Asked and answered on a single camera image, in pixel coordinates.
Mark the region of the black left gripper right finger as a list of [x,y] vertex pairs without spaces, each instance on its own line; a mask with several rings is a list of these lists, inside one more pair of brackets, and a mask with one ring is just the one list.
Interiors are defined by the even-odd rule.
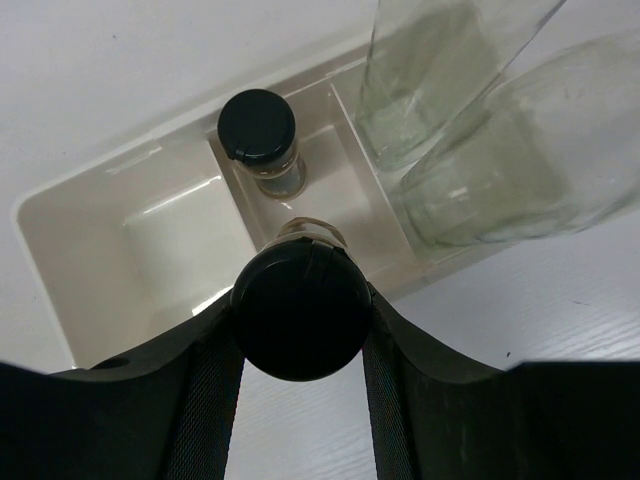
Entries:
[[363,348],[381,479],[635,479],[639,365],[499,370],[440,342],[379,293]]

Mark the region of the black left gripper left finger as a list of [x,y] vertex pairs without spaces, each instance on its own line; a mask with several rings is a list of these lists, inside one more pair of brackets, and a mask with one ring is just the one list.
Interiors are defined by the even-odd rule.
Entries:
[[221,299],[95,367],[1,367],[5,479],[221,479],[244,359]]

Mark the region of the spice jar black lid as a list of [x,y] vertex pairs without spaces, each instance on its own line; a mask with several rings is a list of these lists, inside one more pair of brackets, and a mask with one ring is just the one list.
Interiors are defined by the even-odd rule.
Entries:
[[236,94],[220,112],[217,133],[226,157],[263,194],[284,200],[302,192],[306,165],[294,112],[283,97],[265,89]]
[[285,223],[244,267],[230,306],[244,357],[293,382],[319,380],[350,363],[366,341],[374,310],[344,236],[311,217]]

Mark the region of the glass oil bottle gold spout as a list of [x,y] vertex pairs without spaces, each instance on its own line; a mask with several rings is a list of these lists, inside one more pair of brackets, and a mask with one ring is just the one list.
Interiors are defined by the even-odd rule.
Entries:
[[401,179],[429,246],[574,233],[639,205],[639,33],[569,47],[483,93]]

